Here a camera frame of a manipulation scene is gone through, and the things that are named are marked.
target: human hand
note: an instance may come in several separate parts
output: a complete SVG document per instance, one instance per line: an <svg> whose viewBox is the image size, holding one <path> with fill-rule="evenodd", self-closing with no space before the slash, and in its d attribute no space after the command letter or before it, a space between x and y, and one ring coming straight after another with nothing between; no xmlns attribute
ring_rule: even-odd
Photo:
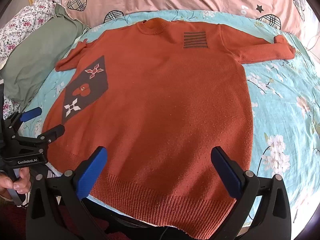
<svg viewBox="0 0 320 240"><path fill-rule="evenodd" d="M9 192L7 191L8 188L14 188L19 194L25 194L30 191L31 182L30 182L30 173L29 168L20 168L19 169L20 178L12 182L8 176L0 173L0 195L11 199Z"/></svg>

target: sweater collar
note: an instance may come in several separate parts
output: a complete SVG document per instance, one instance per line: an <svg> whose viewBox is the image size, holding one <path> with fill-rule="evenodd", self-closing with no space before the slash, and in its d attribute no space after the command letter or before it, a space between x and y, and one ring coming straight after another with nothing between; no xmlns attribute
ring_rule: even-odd
<svg viewBox="0 0 320 240"><path fill-rule="evenodd" d="M156 35L162 33L169 24L170 22L164 19L153 18L147 21L138 22L137 26L143 34Z"/></svg>

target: orange sweater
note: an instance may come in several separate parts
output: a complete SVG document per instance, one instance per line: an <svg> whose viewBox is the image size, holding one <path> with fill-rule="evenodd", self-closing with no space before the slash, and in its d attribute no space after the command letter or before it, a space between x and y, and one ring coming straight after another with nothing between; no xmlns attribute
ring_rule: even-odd
<svg viewBox="0 0 320 240"><path fill-rule="evenodd" d="M79 42L57 71L76 68L44 123L65 134L49 147L60 171L97 146L108 162L91 194L156 225L209 238L234 204L210 161L221 146L250 165L252 110L241 63L292 59L275 44L226 25L155 18Z"/></svg>

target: wall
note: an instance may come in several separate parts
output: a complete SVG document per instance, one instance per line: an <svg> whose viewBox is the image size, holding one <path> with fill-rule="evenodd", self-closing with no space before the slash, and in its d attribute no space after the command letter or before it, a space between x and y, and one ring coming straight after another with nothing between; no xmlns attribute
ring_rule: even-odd
<svg viewBox="0 0 320 240"><path fill-rule="evenodd" d="M28 6L28 0L12 0L0 19L0 28L10 21L23 7Z"/></svg>

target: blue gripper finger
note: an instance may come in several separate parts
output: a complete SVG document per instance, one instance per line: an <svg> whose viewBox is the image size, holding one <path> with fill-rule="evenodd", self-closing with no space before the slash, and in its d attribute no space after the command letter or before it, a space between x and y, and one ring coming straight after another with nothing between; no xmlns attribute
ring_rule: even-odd
<svg viewBox="0 0 320 240"><path fill-rule="evenodd" d="M228 161L232 162L221 147L214 147L212 149L211 162L213 166L215 167L229 195L232 198L238 199L242 195L241 180Z"/></svg>
<svg viewBox="0 0 320 240"><path fill-rule="evenodd" d="M81 200L87 197L100 176L100 173L107 162L107 150L99 146L87 160L89 164L76 182L76 194Z"/></svg>
<svg viewBox="0 0 320 240"><path fill-rule="evenodd" d="M20 121L27 122L41 114L42 114L42 109L40 107L36 107L34 109L31 109L27 112L22 113L22 115L20 116Z"/></svg>

